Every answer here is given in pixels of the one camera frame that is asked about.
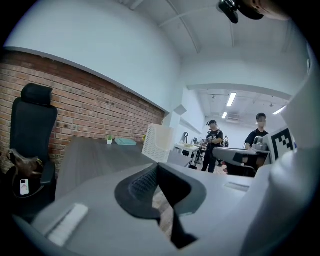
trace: black pants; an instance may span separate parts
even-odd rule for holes
[[[209,173],[213,174],[216,167],[216,161],[217,159],[215,157],[211,157],[210,150],[207,149],[204,155],[203,168],[201,171],[205,172],[209,166]]]

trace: brown bag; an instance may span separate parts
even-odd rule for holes
[[[26,158],[15,149],[9,149],[7,158],[15,165],[16,175],[25,177],[26,179],[41,178],[44,166],[38,157]]]

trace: man wearing black cap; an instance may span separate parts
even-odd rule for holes
[[[217,122],[215,120],[211,120],[207,123],[210,126],[211,131],[208,133],[204,144],[208,143],[206,147],[206,152],[204,155],[203,168],[202,171],[205,172],[209,166],[209,173],[214,173],[216,167],[217,159],[213,155],[213,150],[215,147],[222,147],[222,143],[224,141],[224,133],[218,129]]]
[[[265,125],[267,123],[267,116],[264,113],[259,113],[256,115],[256,121],[258,123],[258,129],[251,132],[245,140],[245,148],[250,149],[254,144],[255,138],[257,136],[264,137],[268,133],[265,131]]]

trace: brick wall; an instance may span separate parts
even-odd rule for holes
[[[28,83],[52,87],[51,104],[58,109],[49,153],[61,166],[72,136],[142,141],[148,125],[161,124],[164,112],[114,84],[75,67],[22,53],[5,52],[0,60],[0,167],[6,172],[14,100]]]

